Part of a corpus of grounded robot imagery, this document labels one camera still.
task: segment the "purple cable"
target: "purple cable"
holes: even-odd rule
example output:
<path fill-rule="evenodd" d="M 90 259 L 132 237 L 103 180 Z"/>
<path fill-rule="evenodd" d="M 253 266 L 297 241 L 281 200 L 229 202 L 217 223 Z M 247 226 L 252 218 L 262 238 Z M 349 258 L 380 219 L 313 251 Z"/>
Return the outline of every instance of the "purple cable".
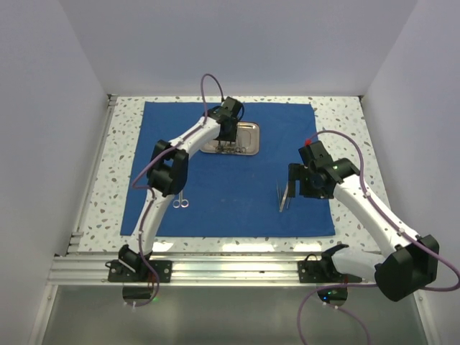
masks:
<path fill-rule="evenodd" d="M 206 100 L 204 98 L 204 78 L 206 78 L 206 77 L 211 77 L 211 78 L 214 79 L 214 81 L 216 82 L 216 84 L 218 86 L 218 89 L 221 92 L 221 101 L 224 101 L 224 92 L 222 91 L 221 84 L 219 83 L 217 78 L 215 76 L 213 76 L 212 74 L 210 74 L 210 73 L 203 74 L 203 77 L 201 77 L 200 89 L 201 89 L 201 98 L 203 99 L 203 106 L 204 106 L 204 123 L 206 123 L 206 121 L 208 121 L 208 104 L 206 103 Z"/>
<path fill-rule="evenodd" d="M 340 135 L 341 137 L 343 137 L 343 138 L 347 139 L 349 142 L 351 142 L 353 144 L 353 146 L 356 148 L 356 150 L 358 152 L 358 155 L 359 155 L 359 184 L 361 185 L 361 189 L 363 190 L 363 192 L 365 192 L 367 190 L 367 187 L 366 187 L 366 184 L 364 183 L 364 158 L 363 158 L 361 149 L 359 148 L 358 144 L 351 137 L 349 137 L 348 135 L 346 135 L 344 133 L 341 133 L 341 132 L 338 132 L 338 131 L 334 131 L 332 129 L 324 129 L 323 131 L 319 131 L 318 133 L 314 134 L 312 136 L 312 138 L 318 136 L 321 133 L 333 133 L 333 134 Z M 384 220 L 386 220 L 394 230 L 399 232 L 400 227 L 377 205 L 375 200 L 371 196 L 367 196 L 367 200 L 369 200 L 369 202 L 374 207 L 374 209 L 379 213 L 379 215 L 381 215 L 382 218 Z M 415 239 L 413 239 L 412 237 L 407 235 L 405 232 L 403 232 L 401 234 L 410 243 L 414 244 L 415 246 L 417 246 L 419 249 L 423 250 L 428 255 L 431 255 L 432 257 L 434 257 L 438 261 L 440 261 L 443 264 L 445 264 L 448 268 L 450 268 L 455 273 L 455 275 L 458 278 L 458 282 L 455 285 L 452 285 L 452 286 L 449 286 L 449 287 L 424 287 L 422 290 L 436 291 L 436 292 L 450 292 L 450 291 L 458 290 L 460 288 L 460 270 L 458 268 L 456 268 L 447 259 L 444 259 L 441 255 L 436 254 L 435 252 L 433 252 L 429 248 L 423 246 L 421 243 L 419 243 L 418 241 L 416 241 Z"/>
<path fill-rule="evenodd" d="M 336 284 L 336 285 L 326 285 L 326 286 L 321 286 L 321 287 L 318 287 L 316 288 L 315 290 L 313 290 L 312 292 L 308 293 L 302 300 L 302 302 L 300 303 L 300 306 L 299 306 L 299 310 L 297 312 L 297 330 L 299 332 L 299 336 L 300 336 L 300 340 L 302 341 L 303 345 L 308 345 L 307 343 L 307 340 L 305 339 L 305 337 L 303 336 L 302 334 L 302 328 L 300 326 L 300 317 L 302 316 L 302 309 L 303 309 L 303 306 L 305 305 L 305 303 L 307 302 L 307 300 L 315 295 L 318 291 L 322 291 L 322 290 L 330 290 L 330 289 L 339 289 L 339 288 L 375 288 L 377 285 L 376 284 L 367 284 L 367 285 L 363 285 L 363 284 Z M 334 305 L 331 305 L 331 304 L 328 304 L 329 307 L 332 307 L 332 308 L 335 308 Z M 364 322 L 357 316 L 355 315 L 354 313 L 352 313 L 350 310 L 347 310 L 347 309 L 344 309 L 342 307 L 338 307 L 337 308 L 339 311 L 341 311 L 342 313 L 345 313 L 349 316 L 351 316 L 352 318 L 354 318 L 356 321 L 358 321 L 358 323 L 361 325 L 361 327 L 364 329 L 364 332 L 366 332 L 366 338 L 367 338 L 367 345 L 370 345 L 371 344 L 371 335 L 369 333 L 369 329 L 367 329 L 366 325 L 364 324 Z"/>
<path fill-rule="evenodd" d="M 218 86 L 218 89 L 220 90 L 221 92 L 221 100 L 223 101 L 224 100 L 224 92 L 222 91 L 222 87 L 221 87 L 221 84 L 219 83 L 219 81 L 216 79 L 216 77 L 214 77 L 212 74 L 210 73 L 206 73 L 205 75 L 203 75 L 203 77 L 201 78 L 201 97 L 203 98 L 203 105 L 204 105 L 204 120 L 203 120 L 203 124 L 206 123 L 206 121 L 208 120 L 208 105 L 206 104 L 206 100 L 205 100 L 205 97 L 204 97 L 204 87 L 203 87 L 203 82 L 204 82 L 204 78 L 208 76 L 208 77 L 211 77 L 215 80 L 215 82 L 217 83 L 217 86 Z M 158 276 L 158 273 L 157 271 L 155 271 L 155 269 L 149 264 L 148 260 L 145 259 L 144 257 L 144 252 L 142 250 L 142 233 L 144 232 L 143 228 L 144 228 L 144 222 L 145 222 L 145 219 L 147 218 L 147 214 L 150 212 L 150 209 L 153 205 L 153 202 L 155 201 L 155 192 L 153 191 L 153 189 L 149 186 L 149 185 L 137 185 L 137 183 L 139 182 L 139 180 L 142 178 L 142 176 L 144 176 L 147 171 L 153 166 L 155 165 L 160 159 L 162 159 L 165 155 L 167 155 L 168 153 L 172 152 L 173 150 L 176 149 L 177 146 L 179 146 L 180 144 L 182 144 L 187 138 L 189 138 L 191 135 L 195 134 L 197 131 L 199 131 L 200 129 L 202 129 L 202 127 L 197 127 L 195 128 L 193 131 L 191 131 L 190 133 L 186 134 L 182 140 L 180 142 L 178 142 L 176 145 L 170 147 L 169 149 L 166 149 L 165 151 L 161 152 L 158 156 L 156 156 L 149 164 L 147 164 L 147 166 L 142 169 L 142 171 L 140 172 L 140 174 L 138 174 L 138 176 L 133 180 L 132 184 L 131 184 L 131 187 L 133 189 L 145 189 L 145 190 L 150 190 L 150 192 L 152 193 L 152 200 L 149 202 L 149 204 L 147 205 L 146 209 L 145 209 L 145 212 L 144 214 L 142 215 L 141 217 L 141 221 L 140 221 L 140 224 L 139 224 L 139 236 L 138 236 L 138 242 L 139 242 L 139 254 L 141 256 L 141 259 L 142 261 L 144 262 L 144 264 L 147 266 L 147 268 L 149 269 L 149 271 L 155 276 L 155 279 L 157 281 L 157 289 L 151 294 L 150 298 L 145 301 L 145 302 L 141 302 L 139 304 L 135 304 L 136 306 L 139 306 L 139 307 L 142 307 L 143 305 L 147 305 L 149 304 L 150 302 L 153 301 L 153 299 L 157 296 L 158 294 L 158 291 L 160 290 L 160 277 Z"/>

